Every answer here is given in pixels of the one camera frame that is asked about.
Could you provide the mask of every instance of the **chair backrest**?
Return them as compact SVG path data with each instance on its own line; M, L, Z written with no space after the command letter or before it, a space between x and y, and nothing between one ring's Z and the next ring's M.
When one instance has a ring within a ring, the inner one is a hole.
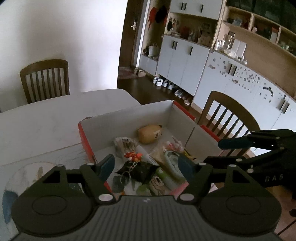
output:
M70 94L66 60L49 59L30 64L21 70L20 78L29 104Z
M214 101L218 102L218 107L210 117L210 120L208 120L207 115ZM215 134L219 138L222 137L223 139L240 137L251 131L260 130L257 121L240 103L228 95L217 91L210 93L197 123L198 125L206 125L212 132L217 132ZM240 150L237 155L243 155L247 151L248 149Z

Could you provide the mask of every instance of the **white table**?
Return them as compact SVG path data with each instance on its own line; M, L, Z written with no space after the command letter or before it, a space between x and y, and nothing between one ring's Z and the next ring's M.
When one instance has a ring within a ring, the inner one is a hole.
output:
M0 114L0 166L81 142L78 122L141 105L122 89L71 94Z

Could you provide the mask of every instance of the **cardboard box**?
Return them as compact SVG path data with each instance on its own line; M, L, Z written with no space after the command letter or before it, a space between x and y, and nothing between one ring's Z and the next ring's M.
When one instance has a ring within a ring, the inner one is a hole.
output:
M196 157L196 163L202 162L207 156L218 156L221 153L218 142L198 126L195 118L182 106L171 100L84 119L78 126L89 160L99 163L108 154L115 156L115 169L107 180L110 186L115 172L124 164L124 160L115 155L113 140L117 137L137 138L137 130L148 124L162 125L163 128L163 134L156 142L141 144L148 153L158 142L173 142L172 136L180 140L189 153Z

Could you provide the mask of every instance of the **dark wooden floor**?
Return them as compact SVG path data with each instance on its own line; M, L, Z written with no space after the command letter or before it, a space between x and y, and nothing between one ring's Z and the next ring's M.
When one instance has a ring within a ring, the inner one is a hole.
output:
M185 105L184 100L174 95L177 89L168 90L162 86L156 86L152 82L153 79L149 76L118 80L117 88L127 91L141 104L150 104L164 100L176 100L193 116L196 118L200 117L200 114L196 110Z

